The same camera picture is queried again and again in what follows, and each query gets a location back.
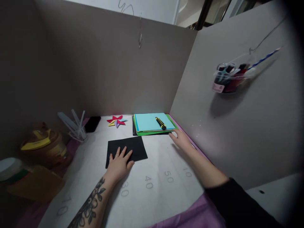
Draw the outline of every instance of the wire hook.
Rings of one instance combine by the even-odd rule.
[[[142,13],[140,13],[140,19],[139,19],[139,35],[138,35],[139,48],[142,47],[142,40],[143,40],[143,34],[140,32],[141,26],[142,26]]]
[[[280,23],[278,23],[278,25],[275,26],[275,27],[270,31],[270,33],[268,33],[267,36],[264,37],[264,39],[259,43],[259,45],[258,45],[256,48],[251,49],[251,47],[250,47],[250,48],[249,48],[249,54],[251,54],[251,51],[257,50],[258,47],[263,43],[263,41],[264,41],[268,36],[270,36],[270,35],[273,33],[273,31],[276,30],[276,29],[283,23],[283,21],[285,21],[285,19],[287,18],[287,16],[288,16],[288,15],[285,15],[285,17],[280,21]]]

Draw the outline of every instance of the left arm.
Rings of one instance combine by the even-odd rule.
[[[105,207],[115,185],[120,181],[132,168],[134,161],[127,164],[132,154],[132,150],[124,157],[127,147],[124,147],[120,153],[118,147],[115,158],[110,154],[110,162],[107,172],[99,180],[88,199],[77,212],[68,228],[93,228],[100,227],[105,213]]]

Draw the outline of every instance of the left hand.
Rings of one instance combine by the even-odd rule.
[[[118,147],[115,157],[110,154],[110,161],[105,176],[108,180],[113,181],[115,184],[120,181],[132,168],[134,161],[130,161],[127,164],[128,159],[132,154],[132,150],[124,157],[127,147],[125,146],[120,153],[120,147]]]

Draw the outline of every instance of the gray partition panel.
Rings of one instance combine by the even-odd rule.
[[[36,0],[92,115],[169,112],[196,31],[62,0]]]
[[[2,148],[0,159],[18,156],[33,125],[66,130],[57,112],[80,110],[69,72],[50,44],[31,0],[1,2],[0,68]]]
[[[219,63],[248,52],[286,15],[269,2],[198,32],[170,114],[206,156],[244,188],[298,170],[302,102],[297,41],[285,21],[256,52],[263,58],[285,44],[278,59],[249,87],[216,94]]]

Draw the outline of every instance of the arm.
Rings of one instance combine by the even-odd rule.
[[[184,132],[174,131],[177,138],[169,133],[171,139],[189,157],[192,168],[227,227],[281,227],[235,180],[226,177],[193,148]]]
[[[118,181],[120,181],[132,168],[134,161],[127,164],[132,150],[124,157],[127,147],[119,155],[118,147],[115,158],[110,154],[110,161],[107,172],[98,181],[97,185],[89,195],[88,199],[77,212],[68,228],[91,228],[100,227],[111,192]]]
[[[192,168],[205,188],[217,187],[229,180],[208,159],[193,148],[188,136],[183,131],[174,129],[174,132],[177,134],[177,138],[172,133],[169,133],[169,136],[190,158]]]

